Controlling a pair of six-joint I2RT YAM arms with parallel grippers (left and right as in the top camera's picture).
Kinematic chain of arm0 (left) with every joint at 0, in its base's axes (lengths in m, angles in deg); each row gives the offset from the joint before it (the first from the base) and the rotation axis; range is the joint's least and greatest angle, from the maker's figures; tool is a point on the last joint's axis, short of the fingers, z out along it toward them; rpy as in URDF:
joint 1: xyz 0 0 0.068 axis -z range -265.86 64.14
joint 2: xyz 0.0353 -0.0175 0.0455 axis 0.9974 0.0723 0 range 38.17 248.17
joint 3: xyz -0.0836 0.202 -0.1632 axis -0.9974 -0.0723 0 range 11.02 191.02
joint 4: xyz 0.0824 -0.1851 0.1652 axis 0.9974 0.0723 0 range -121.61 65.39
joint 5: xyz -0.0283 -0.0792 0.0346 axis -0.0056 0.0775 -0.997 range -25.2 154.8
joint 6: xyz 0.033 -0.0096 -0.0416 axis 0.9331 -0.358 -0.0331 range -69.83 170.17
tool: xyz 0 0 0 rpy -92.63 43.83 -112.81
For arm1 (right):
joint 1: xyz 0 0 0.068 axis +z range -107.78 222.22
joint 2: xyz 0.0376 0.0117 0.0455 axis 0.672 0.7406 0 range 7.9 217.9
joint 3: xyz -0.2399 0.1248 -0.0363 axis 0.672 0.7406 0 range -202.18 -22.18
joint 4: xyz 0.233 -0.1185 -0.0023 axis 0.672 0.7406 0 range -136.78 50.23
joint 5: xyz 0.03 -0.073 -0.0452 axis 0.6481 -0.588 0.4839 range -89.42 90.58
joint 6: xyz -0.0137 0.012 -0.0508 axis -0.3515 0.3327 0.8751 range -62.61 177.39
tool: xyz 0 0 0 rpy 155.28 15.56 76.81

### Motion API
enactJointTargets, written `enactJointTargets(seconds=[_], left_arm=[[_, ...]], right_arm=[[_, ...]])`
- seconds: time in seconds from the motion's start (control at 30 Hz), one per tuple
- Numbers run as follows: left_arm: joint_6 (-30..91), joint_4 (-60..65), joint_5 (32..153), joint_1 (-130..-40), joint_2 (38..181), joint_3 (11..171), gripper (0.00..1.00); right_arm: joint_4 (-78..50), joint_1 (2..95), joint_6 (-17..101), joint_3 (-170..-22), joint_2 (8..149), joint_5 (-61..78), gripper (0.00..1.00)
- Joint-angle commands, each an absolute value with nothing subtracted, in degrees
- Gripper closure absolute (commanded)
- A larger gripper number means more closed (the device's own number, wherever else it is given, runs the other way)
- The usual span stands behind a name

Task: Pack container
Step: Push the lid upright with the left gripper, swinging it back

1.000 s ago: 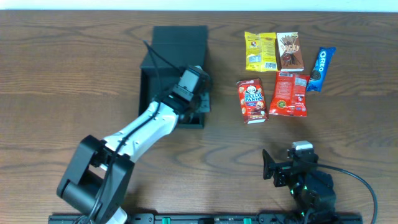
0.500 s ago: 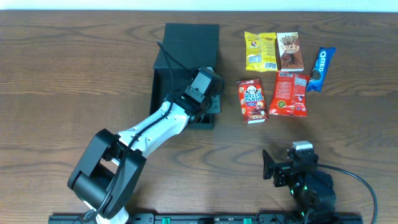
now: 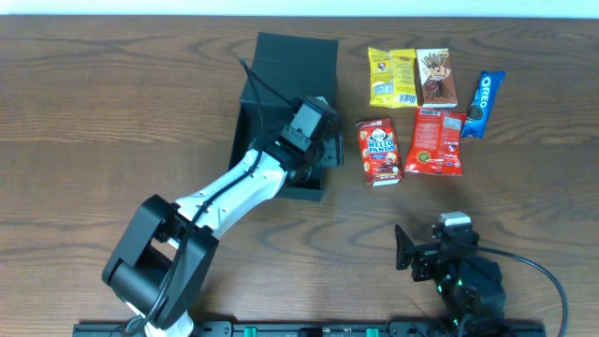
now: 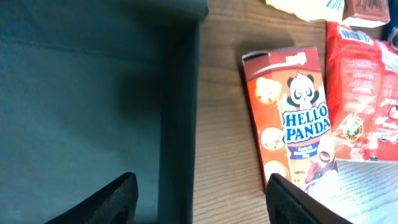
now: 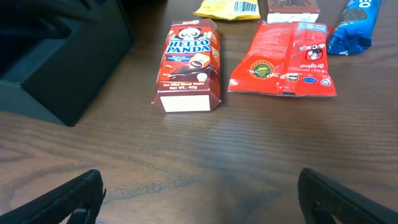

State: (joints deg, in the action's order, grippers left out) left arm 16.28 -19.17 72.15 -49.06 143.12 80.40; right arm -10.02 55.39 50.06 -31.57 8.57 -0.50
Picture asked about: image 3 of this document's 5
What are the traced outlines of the dark green box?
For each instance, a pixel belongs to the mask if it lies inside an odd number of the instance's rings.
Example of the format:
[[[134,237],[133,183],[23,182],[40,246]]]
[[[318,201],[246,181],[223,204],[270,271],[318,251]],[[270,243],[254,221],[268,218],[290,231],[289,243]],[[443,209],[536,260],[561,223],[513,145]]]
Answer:
[[[338,42],[332,39],[258,34],[252,70],[257,75],[255,84],[269,135],[278,136],[291,124],[303,98],[323,96],[333,103],[337,50]],[[342,122],[336,121],[328,137],[339,133],[343,134]],[[279,196],[319,201],[324,194],[325,171],[284,187]]]

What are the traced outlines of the yellow snack bag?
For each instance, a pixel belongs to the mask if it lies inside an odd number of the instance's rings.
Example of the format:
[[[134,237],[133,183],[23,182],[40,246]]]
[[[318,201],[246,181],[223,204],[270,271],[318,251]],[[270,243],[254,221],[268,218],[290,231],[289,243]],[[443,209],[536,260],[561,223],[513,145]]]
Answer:
[[[416,107],[416,51],[369,48],[368,57],[370,105],[390,109]]]

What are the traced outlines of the blue Oreo packet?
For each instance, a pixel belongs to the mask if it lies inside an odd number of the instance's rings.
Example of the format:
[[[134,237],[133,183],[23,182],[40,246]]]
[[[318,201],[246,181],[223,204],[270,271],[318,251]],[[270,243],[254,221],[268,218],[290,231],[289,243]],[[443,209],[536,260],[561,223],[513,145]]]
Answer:
[[[461,130],[463,138],[484,138],[495,97],[504,78],[504,71],[481,72],[474,99],[466,113],[466,119]]]

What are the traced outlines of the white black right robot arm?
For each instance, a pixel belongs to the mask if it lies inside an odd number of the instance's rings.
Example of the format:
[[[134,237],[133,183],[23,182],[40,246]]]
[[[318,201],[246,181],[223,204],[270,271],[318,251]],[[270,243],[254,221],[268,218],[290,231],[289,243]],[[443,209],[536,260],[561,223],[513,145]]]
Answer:
[[[432,323],[427,334],[497,335],[505,303],[499,264],[477,254],[479,235],[470,224],[439,223],[432,233],[437,242],[416,245],[395,226],[396,269],[410,269],[415,282],[434,282],[446,306],[446,317]]]

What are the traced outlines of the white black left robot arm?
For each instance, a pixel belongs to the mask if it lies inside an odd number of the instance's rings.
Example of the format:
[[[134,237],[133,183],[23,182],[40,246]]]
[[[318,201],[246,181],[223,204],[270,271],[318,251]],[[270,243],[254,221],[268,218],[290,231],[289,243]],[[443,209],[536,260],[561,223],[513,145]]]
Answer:
[[[189,336],[188,314],[220,239],[260,203],[312,169],[340,160],[326,147],[340,137],[340,116],[322,96],[304,98],[291,123],[265,135],[223,176],[168,202],[158,195],[136,210],[102,280],[134,312],[123,336]]]

